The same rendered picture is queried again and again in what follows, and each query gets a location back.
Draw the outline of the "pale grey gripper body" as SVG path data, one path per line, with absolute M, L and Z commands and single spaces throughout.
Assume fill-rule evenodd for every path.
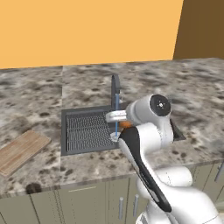
M 116 123 L 127 120 L 127 114 L 125 110 L 115 110 L 106 114 L 106 121 L 108 123 Z

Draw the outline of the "orange tangerine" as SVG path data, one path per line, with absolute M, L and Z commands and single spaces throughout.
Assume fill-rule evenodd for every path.
M 130 128 L 132 126 L 130 121 L 122 121 L 119 123 L 119 126 L 123 129 Z

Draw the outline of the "dark grey sink faucet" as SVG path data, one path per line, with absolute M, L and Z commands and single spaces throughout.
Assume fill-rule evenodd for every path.
M 120 80 L 117 74 L 113 74 L 111 77 L 111 108 L 115 110 L 116 94 L 120 95 Z

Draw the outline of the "grey ribbed sink drainer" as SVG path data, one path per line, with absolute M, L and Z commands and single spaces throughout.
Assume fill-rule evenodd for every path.
M 66 115 L 68 155 L 112 150 L 116 147 L 110 137 L 115 127 L 106 122 L 105 115 L 104 111 Z

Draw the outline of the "dark grey sink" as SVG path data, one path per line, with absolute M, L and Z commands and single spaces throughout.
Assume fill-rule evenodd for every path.
M 102 112 L 104 111 L 106 114 L 112 111 L 110 106 L 98 106 L 98 107 L 90 107 L 90 108 L 70 108 L 63 109 L 61 111 L 61 155 L 62 156 L 70 156 L 67 154 L 67 145 L 66 145 L 66 115 L 75 113 L 75 114 L 83 114 L 88 112 Z M 113 123 L 108 123 L 115 127 L 114 132 L 116 131 L 116 126 Z

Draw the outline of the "wooden cutting board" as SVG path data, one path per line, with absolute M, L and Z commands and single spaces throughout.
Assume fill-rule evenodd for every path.
M 20 136 L 0 136 L 0 175 L 9 177 L 51 143 L 51 138 L 34 130 Z

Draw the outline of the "olive cabinet door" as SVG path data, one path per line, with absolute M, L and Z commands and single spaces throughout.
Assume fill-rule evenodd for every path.
M 144 199 L 137 190 L 137 175 L 134 175 L 129 179 L 129 202 L 127 207 L 127 219 L 126 224 L 136 224 L 137 217 L 145 210 L 148 200 Z M 133 203 L 135 195 L 139 195 L 138 208 L 136 217 L 133 217 Z
M 7 224 L 39 224 L 28 196 L 0 199 L 0 213 Z
M 108 184 L 108 224 L 125 224 L 129 180 L 112 180 Z M 122 219 L 119 220 L 119 198 L 123 197 Z
M 214 203 L 224 200 L 224 171 L 214 181 L 221 163 L 195 166 L 191 169 L 192 185 L 206 193 Z

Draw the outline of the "olive cabinet drawer front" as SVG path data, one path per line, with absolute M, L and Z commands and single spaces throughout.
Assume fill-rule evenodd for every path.
M 106 224 L 105 184 L 92 184 L 76 187 L 96 186 L 80 192 L 68 192 L 74 189 L 58 190 L 59 201 L 66 224 Z

